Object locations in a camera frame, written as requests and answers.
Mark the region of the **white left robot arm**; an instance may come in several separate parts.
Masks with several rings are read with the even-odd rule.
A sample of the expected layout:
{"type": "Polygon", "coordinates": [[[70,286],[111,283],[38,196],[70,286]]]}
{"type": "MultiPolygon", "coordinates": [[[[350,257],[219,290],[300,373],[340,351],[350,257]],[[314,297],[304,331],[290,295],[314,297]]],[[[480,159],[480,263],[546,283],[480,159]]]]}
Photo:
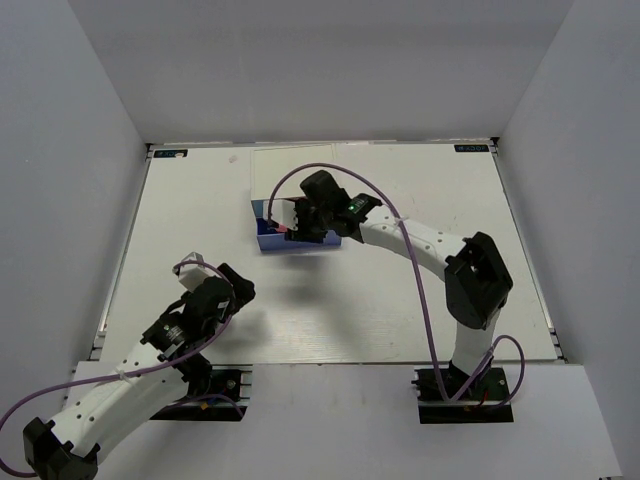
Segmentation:
{"type": "Polygon", "coordinates": [[[184,288],[142,333],[118,367],[49,420],[23,430],[27,464],[40,479],[92,479],[99,464],[140,425],[167,407],[235,399],[202,354],[231,318],[254,300],[252,281],[228,264],[184,260],[174,268],[184,288]]]}

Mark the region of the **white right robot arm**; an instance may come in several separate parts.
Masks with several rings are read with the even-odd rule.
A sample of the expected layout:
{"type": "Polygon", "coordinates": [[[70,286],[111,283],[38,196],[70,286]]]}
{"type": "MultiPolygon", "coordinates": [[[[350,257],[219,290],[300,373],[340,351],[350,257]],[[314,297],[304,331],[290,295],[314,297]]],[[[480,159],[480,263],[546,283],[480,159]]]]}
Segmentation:
{"type": "Polygon", "coordinates": [[[488,385],[494,332],[514,282],[493,238],[448,234],[400,214],[379,188],[351,196],[320,164],[301,184],[301,195],[265,203],[265,220],[288,241],[320,243],[328,233],[400,255],[414,274],[428,270],[444,285],[446,307],[456,322],[448,379],[472,399],[488,385]]]}

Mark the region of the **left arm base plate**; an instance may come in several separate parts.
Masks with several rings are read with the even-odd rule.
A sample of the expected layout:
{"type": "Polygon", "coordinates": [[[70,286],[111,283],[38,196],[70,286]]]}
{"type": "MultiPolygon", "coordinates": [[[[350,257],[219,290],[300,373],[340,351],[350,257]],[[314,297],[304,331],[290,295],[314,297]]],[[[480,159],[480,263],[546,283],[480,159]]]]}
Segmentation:
{"type": "Polygon", "coordinates": [[[214,366],[200,387],[162,408],[152,421],[240,422],[249,405],[253,368],[214,366]]]}

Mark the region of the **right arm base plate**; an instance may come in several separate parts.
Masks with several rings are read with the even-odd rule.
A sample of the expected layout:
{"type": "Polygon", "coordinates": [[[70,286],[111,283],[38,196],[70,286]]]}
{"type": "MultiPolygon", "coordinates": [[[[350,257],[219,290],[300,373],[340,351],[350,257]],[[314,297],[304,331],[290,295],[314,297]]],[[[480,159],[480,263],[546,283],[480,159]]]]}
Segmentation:
{"type": "Polygon", "coordinates": [[[446,402],[438,389],[434,369],[416,368],[412,384],[417,394],[422,425],[513,423],[507,397],[509,389],[503,368],[491,367],[455,402],[446,402]]]}

